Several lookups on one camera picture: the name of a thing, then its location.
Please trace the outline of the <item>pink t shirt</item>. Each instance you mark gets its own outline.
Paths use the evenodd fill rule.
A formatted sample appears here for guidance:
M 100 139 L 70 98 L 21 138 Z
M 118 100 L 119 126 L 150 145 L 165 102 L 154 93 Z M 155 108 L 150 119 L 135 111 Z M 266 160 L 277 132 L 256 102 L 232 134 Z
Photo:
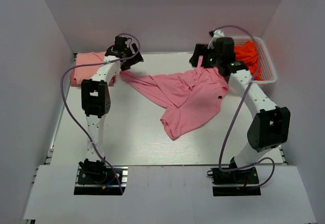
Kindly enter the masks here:
M 184 73 L 154 76 L 124 71 L 120 78 L 165 109 L 160 121 L 172 140 L 208 123 L 220 112 L 229 92 L 216 68 L 197 67 Z

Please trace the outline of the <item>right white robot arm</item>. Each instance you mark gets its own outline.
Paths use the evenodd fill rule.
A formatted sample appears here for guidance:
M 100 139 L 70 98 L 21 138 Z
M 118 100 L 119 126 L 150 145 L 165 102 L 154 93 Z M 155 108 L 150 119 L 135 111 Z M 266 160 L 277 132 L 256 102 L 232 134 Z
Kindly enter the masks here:
M 290 111 L 277 106 L 257 85 L 248 66 L 236 59 L 234 40 L 213 38 L 210 44 L 196 44 L 189 62 L 193 67 L 216 67 L 249 109 L 253 121 L 247 132 L 247 144 L 231 160 L 235 170 L 252 168 L 271 149 L 288 139 Z

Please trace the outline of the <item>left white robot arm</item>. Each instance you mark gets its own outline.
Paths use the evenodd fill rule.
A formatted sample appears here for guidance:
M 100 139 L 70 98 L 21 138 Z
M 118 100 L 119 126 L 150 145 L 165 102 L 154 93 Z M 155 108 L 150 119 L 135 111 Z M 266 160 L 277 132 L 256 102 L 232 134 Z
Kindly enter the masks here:
M 105 158 L 104 124 L 111 108 L 108 85 L 116 72 L 129 70 L 131 66 L 144 61 L 139 48 L 139 41 L 134 36 L 117 35 L 98 70 L 81 83 L 81 105 L 86 116 L 88 136 L 85 158 L 89 161 L 102 161 Z

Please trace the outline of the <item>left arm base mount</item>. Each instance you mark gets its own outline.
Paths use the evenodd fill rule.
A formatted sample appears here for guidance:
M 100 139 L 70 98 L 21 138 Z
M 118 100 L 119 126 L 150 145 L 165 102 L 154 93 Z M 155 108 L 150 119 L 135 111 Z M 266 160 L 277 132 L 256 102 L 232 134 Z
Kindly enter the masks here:
M 102 161 L 79 162 L 76 196 L 121 196 L 127 185 L 128 167 L 110 168 Z

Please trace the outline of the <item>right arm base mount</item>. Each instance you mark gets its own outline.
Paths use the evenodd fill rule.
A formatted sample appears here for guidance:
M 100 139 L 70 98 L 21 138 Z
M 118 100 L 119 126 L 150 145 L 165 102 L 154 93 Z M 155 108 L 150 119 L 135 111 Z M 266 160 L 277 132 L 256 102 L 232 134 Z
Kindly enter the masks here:
M 219 168 L 211 168 L 207 171 L 207 176 L 212 178 L 214 197 L 261 195 L 256 167 L 231 172 L 223 172 Z

